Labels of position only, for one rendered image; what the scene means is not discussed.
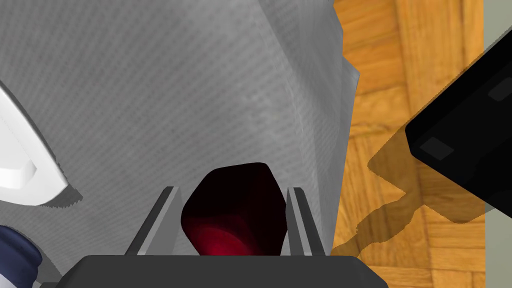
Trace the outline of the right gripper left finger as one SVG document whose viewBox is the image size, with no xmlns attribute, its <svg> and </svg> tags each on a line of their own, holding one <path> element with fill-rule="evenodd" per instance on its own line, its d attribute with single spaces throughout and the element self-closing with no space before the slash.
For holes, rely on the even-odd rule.
<svg viewBox="0 0 512 288">
<path fill-rule="evenodd" d="M 178 186 L 168 186 L 126 250 L 126 255 L 171 255 L 181 227 L 182 196 Z"/>
</svg>

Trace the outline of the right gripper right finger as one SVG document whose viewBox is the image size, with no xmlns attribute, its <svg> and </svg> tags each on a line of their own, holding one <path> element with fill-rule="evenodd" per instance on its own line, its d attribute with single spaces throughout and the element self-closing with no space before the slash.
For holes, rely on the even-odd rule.
<svg viewBox="0 0 512 288">
<path fill-rule="evenodd" d="M 288 187 L 285 217 L 287 232 L 282 256 L 325 256 L 325 250 L 304 190 Z"/>
</svg>

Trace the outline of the grey table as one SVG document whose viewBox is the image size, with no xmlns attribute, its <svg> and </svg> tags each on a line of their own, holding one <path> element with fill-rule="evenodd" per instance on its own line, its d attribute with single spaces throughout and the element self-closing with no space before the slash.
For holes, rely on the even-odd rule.
<svg viewBox="0 0 512 288">
<path fill-rule="evenodd" d="M 359 71 L 335 0 L 0 0 L 0 81 L 71 191 L 0 201 L 55 282 L 123 254 L 167 186 L 262 162 L 332 250 Z"/>
</svg>

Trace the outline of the dark blue bottle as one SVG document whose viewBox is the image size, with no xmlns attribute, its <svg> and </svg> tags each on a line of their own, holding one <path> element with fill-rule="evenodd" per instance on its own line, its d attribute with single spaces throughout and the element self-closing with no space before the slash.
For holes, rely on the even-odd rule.
<svg viewBox="0 0 512 288">
<path fill-rule="evenodd" d="M 25 236 L 0 225 L 0 288 L 33 288 L 42 261 L 38 248 Z"/>
</svg>

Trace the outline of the white plate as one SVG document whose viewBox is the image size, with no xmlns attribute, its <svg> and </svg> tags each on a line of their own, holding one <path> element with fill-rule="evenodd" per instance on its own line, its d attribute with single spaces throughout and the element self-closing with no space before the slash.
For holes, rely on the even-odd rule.
<svg viewBox="0 0 512 288">
<path fill-rule="evenodd" d="M 44 205 L 68 185 L 36 126 L 0 81 L 0 201 Z"/>
</svg>

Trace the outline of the black cabinet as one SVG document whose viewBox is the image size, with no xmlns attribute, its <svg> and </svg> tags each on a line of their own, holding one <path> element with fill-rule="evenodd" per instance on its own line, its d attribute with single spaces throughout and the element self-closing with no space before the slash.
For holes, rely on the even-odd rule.
<svg viewBox="0 0 512 288">
<path fill-rule="evenodd" d="M 411 155 L 512 218 L 512 26 L 405 126 Z"/>
</svg>

